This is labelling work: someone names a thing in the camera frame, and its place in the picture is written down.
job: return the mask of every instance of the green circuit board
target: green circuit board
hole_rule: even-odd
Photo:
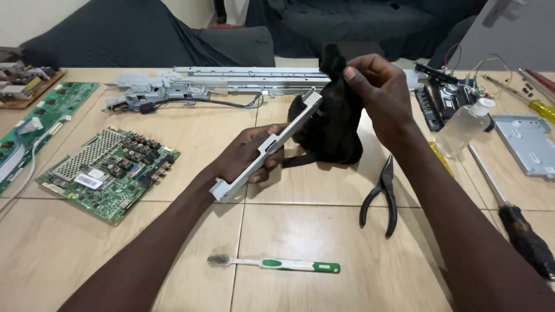
[[[165,177],[179,154],[138,133],[109,127],[36,182],[116,226],[143,194]]]
[[[35,130],[16,136],[14,127],[2,140],[0,140],[0,164],[3,164],[18,147],[19,141],[25,147],[25,153],[21,161],[5,178],[0,180],[0,194],[14,181],[21,171],[32,160],[31,148],[45,132],[51,132],[37,145],[36,153],[46,145],[52,136],[67,122],[65,119],[57,122],[61,117],[73,113],[89,98],[100,84],[96,82],[65,82],[59,83],[44,100],[40,101],[18,124],[36,117],[40,120],[43,129]]]

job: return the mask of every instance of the pliers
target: pliers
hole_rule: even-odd
[[[385,232],[385,238],[388,239],[393,235],[395,227],[397,226],[397,204],[395,203],[395,195],[393,194],[393,155],[389,155],[387,161],[385,162],[384,168],[380,173],[380,180],[374,187],[370,194],[362,202],[360,207],[359,224],[360,228],[364,228],[366,224],[366,214],[368,212],[368,207],[370,203],[378,196],[380,192],[385,193],[385,198],[387,200],[387,207],[389,209],[389,224],[387,225],[387,230]]]

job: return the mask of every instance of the white bottle cap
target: white bottle cap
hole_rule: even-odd
[[[477,116],[485,116],[490,112],[490,109],[495,107],[495,101],[487,98],[480,98],[476,104],[474,104],[470,111]]]

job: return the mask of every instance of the toothbrush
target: toothbrush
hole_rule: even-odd
[[[228,266],[230,264],[257,265],[263,269],[274,269],[282,271],[314,271],[339,274],[341,266],[339,263],[309,262],[287,259],[235,259],[228,255],[214,255],[206,260],[212,265]]]

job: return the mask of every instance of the plastic bottle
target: plastic bottle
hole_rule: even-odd
[[[455,157],[470,141],[490,125],[487,115],[495,107],[491,99],[481,98],[474,105],[461,106],[433,140],[445,157]]]

